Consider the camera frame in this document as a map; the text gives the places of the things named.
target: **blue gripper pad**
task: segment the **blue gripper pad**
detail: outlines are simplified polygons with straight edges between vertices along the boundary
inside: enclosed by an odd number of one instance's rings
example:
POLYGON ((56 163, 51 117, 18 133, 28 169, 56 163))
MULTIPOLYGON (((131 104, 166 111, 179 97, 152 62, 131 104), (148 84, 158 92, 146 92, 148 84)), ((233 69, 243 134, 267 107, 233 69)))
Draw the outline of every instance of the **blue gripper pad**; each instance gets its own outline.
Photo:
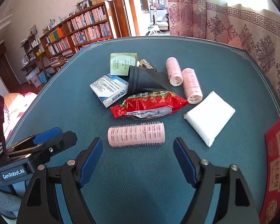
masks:
POLYGON ((187 183, 195 187, 197 184, 195 167, 177 138, 173 142, 173 151, 187 183))
POLYGON ((103 142, 99 138, 81 167, 80 179, 78 181, 78 185, 80 188, 82 188, 85 184, 87 184, 90 181, 90 178, 94 172, 94 169, 96 168, 96 165, 102 155, 102 152, 103 142))
POLYGON ((38 145, 38 144, 43 143, 46 140, 50 139, 51 137, 60 135, 61 133, 62 133, 61 129, 58 127, 55 127, 53 129, 47 130, 43 133, 37 134, 35 136, 35 138, 33 139, 33 143, 35 145, 38 145))

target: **blue and white box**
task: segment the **blue and white box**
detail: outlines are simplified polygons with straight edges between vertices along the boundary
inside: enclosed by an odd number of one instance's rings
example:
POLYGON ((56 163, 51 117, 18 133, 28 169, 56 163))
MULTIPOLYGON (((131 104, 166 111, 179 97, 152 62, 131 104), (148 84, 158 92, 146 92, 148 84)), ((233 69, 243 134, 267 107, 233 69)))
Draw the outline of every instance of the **blue and white box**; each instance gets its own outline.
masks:
POLYGON ((90 84, 90 88, 107 108, 127 94, 129 83, 110 73, 90 84))

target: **wooden floor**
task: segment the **wooden floor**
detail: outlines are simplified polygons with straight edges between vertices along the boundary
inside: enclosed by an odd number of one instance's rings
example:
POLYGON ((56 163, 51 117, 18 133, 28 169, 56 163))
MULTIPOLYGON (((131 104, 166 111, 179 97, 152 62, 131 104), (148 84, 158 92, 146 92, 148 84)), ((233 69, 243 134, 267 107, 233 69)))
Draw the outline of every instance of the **wooden floor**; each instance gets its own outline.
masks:
POLYGON ((32 92, 32 93, 38 94, 44 86, 45 86, 45 83, 42 83, 39 87, 35 87, 33 84, 29 84, 28 82, 25 82, 25 83, 21 84, 18 88, 16 88, 11 93, 26 94, 28 92, 32 92))

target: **red snack package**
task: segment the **red snack package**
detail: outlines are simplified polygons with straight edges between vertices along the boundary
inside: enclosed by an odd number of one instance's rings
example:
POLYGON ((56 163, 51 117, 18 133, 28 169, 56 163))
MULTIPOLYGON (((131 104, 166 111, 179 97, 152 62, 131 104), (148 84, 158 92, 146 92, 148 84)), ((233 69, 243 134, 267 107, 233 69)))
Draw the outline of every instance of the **red snack package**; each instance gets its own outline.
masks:
POLYGON ((175 113, 189 102, 173 92, 140 93, 128 97, 122 105, 110 108, 115 118, 125 115, 133 119, 154 119, 175 113))

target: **red box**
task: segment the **red box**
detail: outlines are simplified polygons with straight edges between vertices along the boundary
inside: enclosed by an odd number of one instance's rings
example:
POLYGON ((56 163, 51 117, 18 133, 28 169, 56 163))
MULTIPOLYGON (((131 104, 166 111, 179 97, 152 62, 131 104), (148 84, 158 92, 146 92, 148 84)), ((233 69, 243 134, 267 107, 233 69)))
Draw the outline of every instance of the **red box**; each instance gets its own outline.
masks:
POLYGON ((265 133, 267 187, 260 223, 268 224, 280 209, 280 119, 265 133))

